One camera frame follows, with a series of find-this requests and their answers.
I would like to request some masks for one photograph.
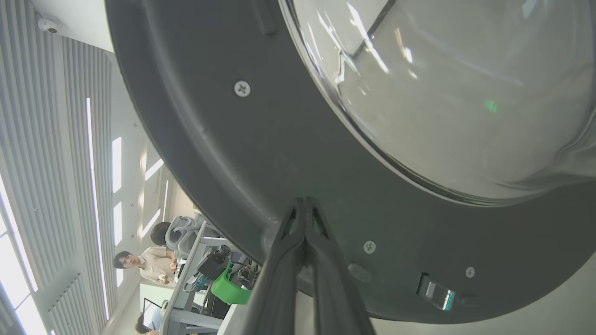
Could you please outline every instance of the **desk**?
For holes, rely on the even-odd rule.
[[[188,333],[214,333],[222,324],[222,320],[191,312],[195,292],[184,292],[184,284],[196,272],[197,266],[205,254],[207,247],[225,244],[231,246],[225,238],[203,237],[207,223],[203,222],[194,241],[186,265],[178,277],[178,283],[159,327],[160,335],[185,335]]]
[[[249,307],[247,305],[232,305],[225,315],[218,330],[218,335],[236,335],[244,327]]]

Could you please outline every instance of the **light strip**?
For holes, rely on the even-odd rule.
[[[451,290],[447,290],[447,295],[445,296],[445,302],[443,303],[443,310],[446,311],[447,309],[449,309],[449,303],[451,302],[451,296],[453,295],[453,293],[451,293]]]
[[[151,178],[151,176],[153,176],[162,165],[163,159],[160,159],[157,161],[157,163],[153,164],[153,166],[145,172],[145,181],[149,180],[149,178]]]
[[[157,221],[157,218],[159,218],[159,214],[161,214],[161,213],[162,213],[162,209],[160,208],[157,210],[155,215],[151,218],[151,221],[149,221],[147,226],[145,228],[143,228],[143,231],[141,231],[141,237],[145,237],[145,235],[147,235],[147,232],[149,232],[149,229],[151,229],[151,227],[153,227],[153,225],[155,224],[155,221]]]
[[[122,241],[122,201],[114,206],[114,246]]]
[[[112,141],[112,193],[122,186],[122,137]]]
[[[169,183],[170,183],[170,181],[166,180],[166,195],[163,197],[163,216],[162,216],[162,222],[164,222],[166,220],[167,185]]]
[[[91,188],[93,190],[93,206],[95,207],[95,230],[97,231],[97,247],[100,255],[100,273],[101,273],[101,287],[104,293],[104,307],[105,319],[109,320],[110,315],[108,311],[108,297],[105,292],[105,274],[103,254],[101,252],[101,235],[100,235],[100,212],[97,208],[97,188],[95,186],[95,168],[93,155],[93,133],[91,131],[91,98],[87,98],[87,134],[89,137],[89,165],[91,166]]]
[[[6,210],[6,215],[8,216],[8,223],[10,224],[10,227],[13,229],[14,239],[17,243],[18,253],[21,256],[21,259],[23,260],[23,265],[25,267],[25,271],[27,272],[27,277],[29,278],[31,289],[33,290],[33,292],[36,292],[38,290],[37,282],[35,281],[35,277],[33,276],[33,270],[31,269],[29,258],[27,258],[25,246],[23,244],[23,240],[21,239],[21,234],[18,232],[17,221],[14,218],[13,209],[10,207],[10,202],[8,201],[8,194],[6,192],[6,188],[4,187],[4,181],[2,181],[1,175],[0,196],[2,197],[2,203],[4,204],[4,209]]]
[[[7,233],[6,224],[4,223],[4,218],[0,215],[0,237]]]

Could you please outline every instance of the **clear plastic cover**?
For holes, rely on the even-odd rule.
[[[281,0],[344,124],[437,195],[497,206],[596,176],[588,0]]]

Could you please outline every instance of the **person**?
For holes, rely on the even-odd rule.
[[[120,252],[114,257],[113,265],[116,269],[137,267],[143,278],[165,285],[174,281],[174,272],[178,267],[174,252],[166,247],[149,247],[140,256],[127,251]]]
[[[151,241],[158,246],[165,246],[166,245],[166,233],[167,229],[170,228],[170,222],[161,222],[156,224],[153,229],[151,230]],[[181,237],[182,233],[180,232],[172,232],[172,239],[177,240]]]
[[[141,316],[136,319],[135,330],[139,334],[146,334],[146,335],[159,335],[159,330],[151,329],[143,324],[144,314],[141,313]]]

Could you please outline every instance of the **dome camera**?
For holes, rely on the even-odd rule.
[[[38,20],[38,27],[44,32],[55,34],[58,32],[58,24],[47,18],[40,18]]]

